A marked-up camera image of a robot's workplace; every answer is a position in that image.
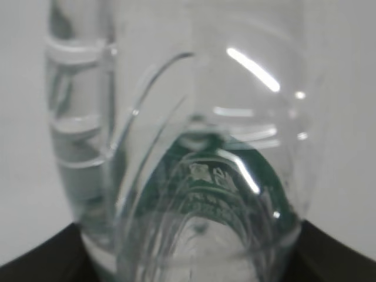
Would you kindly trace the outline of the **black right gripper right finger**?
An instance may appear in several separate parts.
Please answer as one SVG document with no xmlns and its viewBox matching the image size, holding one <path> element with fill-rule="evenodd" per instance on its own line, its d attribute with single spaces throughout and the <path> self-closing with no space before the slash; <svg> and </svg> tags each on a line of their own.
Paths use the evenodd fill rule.
<svg viewBox="0 0 376 282">
<path fill-rule="evenodd" d="M 305 221 L 297 252 L 321 281 L 375 281 L 375 261 Z"/>
</svg>

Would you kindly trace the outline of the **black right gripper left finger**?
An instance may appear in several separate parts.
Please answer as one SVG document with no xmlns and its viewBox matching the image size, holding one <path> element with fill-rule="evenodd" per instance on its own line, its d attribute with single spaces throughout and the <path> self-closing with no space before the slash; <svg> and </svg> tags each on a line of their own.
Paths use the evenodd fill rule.
<svg viewBox="0 0 376 282">
<path fill-rule="evenodd" d="M 109 236 L 104 228 L 72 223 L 2 265 L 1 281 L 117 281 Z"/>
</svg>

